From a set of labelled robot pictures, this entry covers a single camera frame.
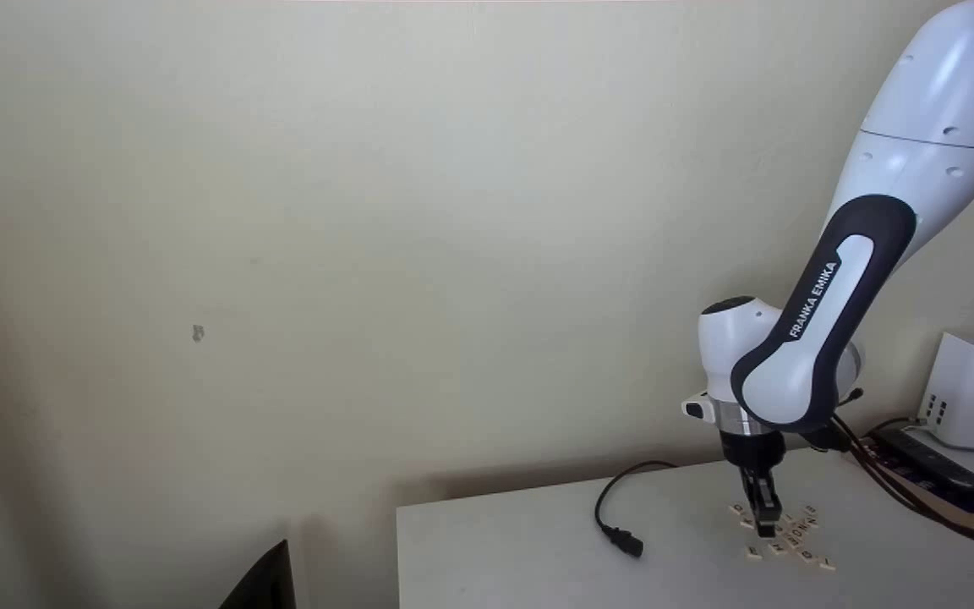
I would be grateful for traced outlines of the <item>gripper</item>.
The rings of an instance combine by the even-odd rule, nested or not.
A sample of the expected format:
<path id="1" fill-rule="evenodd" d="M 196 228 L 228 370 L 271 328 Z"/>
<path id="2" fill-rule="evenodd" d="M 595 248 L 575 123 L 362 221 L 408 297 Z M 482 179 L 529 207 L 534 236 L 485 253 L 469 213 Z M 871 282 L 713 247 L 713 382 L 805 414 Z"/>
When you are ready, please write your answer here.
<path id="1" fill-rule="evenodd" d="M 780 465 L 787 453 L 785 438 L 779 431 L 746 436 L 720 431 L 724 458 L 741 469 L 743 492 L 762 539 L 773 539 L 782 516 L 780 497 L 770 470 Z"/>

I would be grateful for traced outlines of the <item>black monitor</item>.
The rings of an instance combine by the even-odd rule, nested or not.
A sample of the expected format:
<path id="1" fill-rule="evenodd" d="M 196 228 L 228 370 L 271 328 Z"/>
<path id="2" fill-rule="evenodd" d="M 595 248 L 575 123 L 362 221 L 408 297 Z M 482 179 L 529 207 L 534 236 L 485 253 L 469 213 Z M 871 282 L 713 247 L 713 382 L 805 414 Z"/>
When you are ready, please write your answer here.
<path id="1" fill-rule="evenodd" d="M 298 609 L 287 540 L 275 544 L 252 564 L 219 609 Z"/>

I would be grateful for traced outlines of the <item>black remote control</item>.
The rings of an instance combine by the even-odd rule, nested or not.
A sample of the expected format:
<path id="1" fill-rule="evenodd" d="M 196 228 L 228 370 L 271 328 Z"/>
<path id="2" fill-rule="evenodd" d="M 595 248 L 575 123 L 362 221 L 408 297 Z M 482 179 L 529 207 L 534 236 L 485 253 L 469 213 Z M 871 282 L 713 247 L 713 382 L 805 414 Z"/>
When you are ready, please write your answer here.
<path id="1" fill-rule="evenodd" d="M 932 492 L 974 497 L 974 473 L 904 431 L 871 433 L 884 466 Z"/>

